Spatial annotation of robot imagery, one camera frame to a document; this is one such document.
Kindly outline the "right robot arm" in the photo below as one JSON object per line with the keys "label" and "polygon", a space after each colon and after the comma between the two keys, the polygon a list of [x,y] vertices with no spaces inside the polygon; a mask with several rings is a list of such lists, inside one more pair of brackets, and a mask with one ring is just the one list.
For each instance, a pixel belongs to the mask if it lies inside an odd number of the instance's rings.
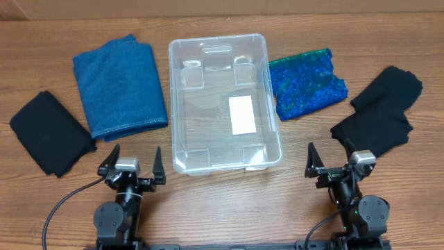
{"label": "right robot arm", "polygon": [[[391,243],[383,240],[387,232],[389,203],[378,196],[364,196],[358,182],[370,176],[376,157],[369,150],[358,151],[349,139],[345,141],[348,160],[342,167],[326,168],[313,143],[308,144],[306,178],[316,178],[318,189],[326,188],[337,211],[317,223],[306,238],[297,241],[297,249],[390,249]],[[340,217],[343,231],[331,234],[328,240],[311,240],[313,233],[324,224]]]}

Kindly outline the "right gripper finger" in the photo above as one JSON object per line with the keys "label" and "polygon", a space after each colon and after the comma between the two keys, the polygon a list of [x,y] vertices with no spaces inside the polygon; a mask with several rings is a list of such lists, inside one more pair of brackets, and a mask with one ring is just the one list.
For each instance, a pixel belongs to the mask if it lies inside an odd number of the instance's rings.
{"label": "right gripper finger", "polygon": [[349,138],[344,140],[343,146],[347,155],[352,155],[356,151],[355,145]]}
{"label": "right gripper finger", "polygon": [[307,156],[306,168],[309,169],[312,167],[323,167],[323,162],[314,146],[314,143],[310,142],[308,144],[308,156]]}

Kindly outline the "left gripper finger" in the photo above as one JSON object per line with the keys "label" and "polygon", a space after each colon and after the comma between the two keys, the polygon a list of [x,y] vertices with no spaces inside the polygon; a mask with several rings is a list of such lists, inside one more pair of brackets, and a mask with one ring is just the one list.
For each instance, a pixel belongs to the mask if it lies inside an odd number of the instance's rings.
{"label": "left gripper finger", "polygon": [[117,160],[119,159],[120,145],[116,144],[114,149],[108,155],[108,157],[100,164],[100,167],[114,168]]}
{"label": "left gripper finger", "polygon": [[165,172],[162,164],[162,154],[160,147],[158,147],[156,150],[155,160],[153,163],[153,175],[155,179],[165,179]]}

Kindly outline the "blue green sequin cloth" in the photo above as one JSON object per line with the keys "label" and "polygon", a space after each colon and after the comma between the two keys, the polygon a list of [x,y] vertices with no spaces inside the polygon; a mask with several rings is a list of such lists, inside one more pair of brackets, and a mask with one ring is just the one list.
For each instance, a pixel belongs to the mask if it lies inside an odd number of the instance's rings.
{"label": "blue green sequin cloth", "polygon": [[348,97],[345,81],[334,74],[330,49],[300,53],[268,65],[276,112],[282,121],[314,113]]}

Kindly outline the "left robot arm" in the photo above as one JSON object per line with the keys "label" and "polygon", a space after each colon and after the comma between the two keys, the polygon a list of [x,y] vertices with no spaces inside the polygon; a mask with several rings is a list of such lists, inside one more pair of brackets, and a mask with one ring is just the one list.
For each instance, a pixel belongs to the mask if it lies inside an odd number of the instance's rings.
{"label": "left robot arm", "polygon": [[139,176],[138,158],[121,157],[116,145],[99,165],[97,174],[116,192],[115,200],[101,204],[94,213],[97,230],[97,249],[147,249],[147,243],[137,237],[143,193],[155,192],[167,181],[161,156],[157,148],[153,163],[153,177]]}

